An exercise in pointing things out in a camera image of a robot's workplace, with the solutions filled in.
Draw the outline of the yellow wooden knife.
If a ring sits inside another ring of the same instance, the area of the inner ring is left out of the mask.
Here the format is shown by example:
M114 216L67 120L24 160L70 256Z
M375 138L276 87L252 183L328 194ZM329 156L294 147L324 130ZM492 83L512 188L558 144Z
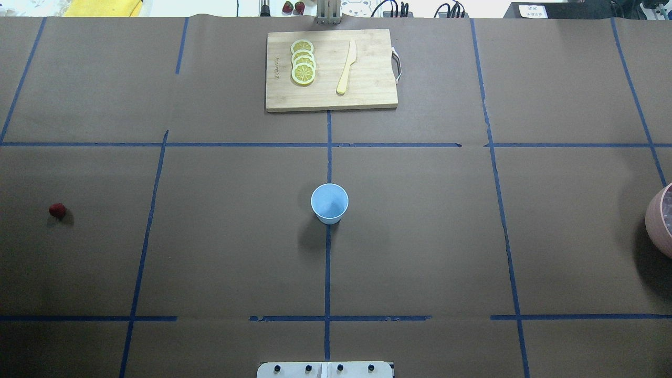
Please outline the yellow wooden knife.
M351 66L356 62L357 45L355 40L350 40L348 53L346 54L346 61L339 77L338 85L336 86L336 93L339 96L345 95L348 90L348 83L350 80Z

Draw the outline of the spare strawberry left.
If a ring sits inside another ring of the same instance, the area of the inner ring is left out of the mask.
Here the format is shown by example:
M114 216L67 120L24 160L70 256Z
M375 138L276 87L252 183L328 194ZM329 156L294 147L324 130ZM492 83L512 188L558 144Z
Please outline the spare strawberry left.
M293 2L291 1L285 1L282 7L282 12L283 14L292 14L293 11L295 10L295 6L293 5Z

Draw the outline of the spare strawberry right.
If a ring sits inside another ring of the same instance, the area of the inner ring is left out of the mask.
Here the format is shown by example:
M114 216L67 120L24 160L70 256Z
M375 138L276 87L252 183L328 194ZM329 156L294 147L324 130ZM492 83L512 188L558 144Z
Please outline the spare strawberry right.
M293 5L293 11L296 15L304 15L305 7L306 5L304 2L295 2Z

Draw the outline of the pink bowl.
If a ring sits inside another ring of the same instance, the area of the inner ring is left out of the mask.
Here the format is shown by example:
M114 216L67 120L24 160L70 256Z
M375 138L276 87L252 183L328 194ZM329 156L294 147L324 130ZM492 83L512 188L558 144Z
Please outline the pink bowl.
M662 217L662 196L668 184L657 192L649 202L645 213L645 227L648 237L657 249L671 259L671 234L667 231Z

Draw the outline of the spare strawberry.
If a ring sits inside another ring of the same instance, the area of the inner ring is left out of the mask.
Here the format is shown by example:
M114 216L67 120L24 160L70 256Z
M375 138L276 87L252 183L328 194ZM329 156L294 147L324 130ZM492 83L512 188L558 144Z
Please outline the spare strawberry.
M285 1L282 7L282 12L283 14L292 14L293 11L295 10L295 6L293 5L293 2L291 1Z
M293 11L296 15L304 15L305 7L306 5L304 2L295 2L293 5Z

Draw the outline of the white label black box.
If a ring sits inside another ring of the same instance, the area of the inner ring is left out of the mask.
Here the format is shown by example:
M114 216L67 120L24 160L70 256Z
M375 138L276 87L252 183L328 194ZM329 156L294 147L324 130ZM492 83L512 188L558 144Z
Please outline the white label black box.
M619 4L611 1L566 3L512 2L504 19L606 19L623 15Z

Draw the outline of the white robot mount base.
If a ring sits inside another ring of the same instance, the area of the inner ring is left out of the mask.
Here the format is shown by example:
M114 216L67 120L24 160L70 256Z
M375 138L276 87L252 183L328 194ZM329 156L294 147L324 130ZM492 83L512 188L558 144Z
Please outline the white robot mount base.
M309 361L260 364L257 377L395 377L386 361Z

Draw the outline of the aluminium frame post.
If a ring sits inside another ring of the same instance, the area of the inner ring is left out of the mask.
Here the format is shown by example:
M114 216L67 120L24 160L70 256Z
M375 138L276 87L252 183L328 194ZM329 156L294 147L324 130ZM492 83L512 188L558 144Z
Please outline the aluminium frame post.
M319 25L337 25L341 23L341 1L317 0L315 22Z

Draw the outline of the red strawberry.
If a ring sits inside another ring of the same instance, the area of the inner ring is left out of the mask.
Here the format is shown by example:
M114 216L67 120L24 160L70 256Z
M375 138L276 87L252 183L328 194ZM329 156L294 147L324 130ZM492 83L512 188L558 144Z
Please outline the red strawberry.
M49 206L48 213L52 217L62 220L67 215L67 208L63 203L54 203Z

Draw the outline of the lemon slice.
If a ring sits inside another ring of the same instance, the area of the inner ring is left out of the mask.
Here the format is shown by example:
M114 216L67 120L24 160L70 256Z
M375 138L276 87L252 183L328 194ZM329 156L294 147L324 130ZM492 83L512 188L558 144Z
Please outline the lemon slice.
M301 65L309 66L312 70L316 69L315 59L307 55L302 55L300 57L295 58L295 60L293 60L292 62L292 69L295 69Z
M316 69L312 70L309 66L301 65L292 69L291 77L296 84L300 86L308 86L315 80L316 74Z
M307 51L308 53L314 52L313 43L309 40L295 40L290 47L291 53L296 54L300 51Z
M312 53L312 51L307 50L307 49L300 49L297 50L292 54L292 64L297 65L302 62L315 62L315 57Z

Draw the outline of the light blue plastic cup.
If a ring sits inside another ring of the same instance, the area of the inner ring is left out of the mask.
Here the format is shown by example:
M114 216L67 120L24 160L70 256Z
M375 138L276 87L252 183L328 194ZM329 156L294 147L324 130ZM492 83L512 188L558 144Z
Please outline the light blue plastic cup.
M350 198L346 190L334 183L318 186L310 197L313 213L325 225L338 223L348 210Z

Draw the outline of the bamboo cutting board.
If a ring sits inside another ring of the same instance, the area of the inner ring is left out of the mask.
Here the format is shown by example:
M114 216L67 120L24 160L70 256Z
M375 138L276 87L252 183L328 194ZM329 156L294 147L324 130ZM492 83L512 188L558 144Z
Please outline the bamboo cutting board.
M316 78L308 86L293 82L295 40L313 43ZM350 40L357 45L348 90L336 93ZM393 109L398 105L389 29L336 29L331 31L270 32L267 34L266 110L303 112L318 110Z

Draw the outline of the pile of clear ice cubes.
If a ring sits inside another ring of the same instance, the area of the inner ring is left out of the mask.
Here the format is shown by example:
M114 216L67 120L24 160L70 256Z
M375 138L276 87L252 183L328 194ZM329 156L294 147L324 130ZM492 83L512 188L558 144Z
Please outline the pile of clear ice cubes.
M667 231L671 234L672 233L672 214L671 214L671 206L672 206L672 196L671 196L671 186L669 186L663 196L662 196L662 201L661 201L661 213L663 217L663 221L665 223Z

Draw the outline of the yellow cloth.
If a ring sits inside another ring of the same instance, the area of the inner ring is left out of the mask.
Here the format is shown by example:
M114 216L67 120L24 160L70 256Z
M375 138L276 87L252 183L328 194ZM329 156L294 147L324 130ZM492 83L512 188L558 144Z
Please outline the yellow cloth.
M136 17L144 1L72 1L65 17Z

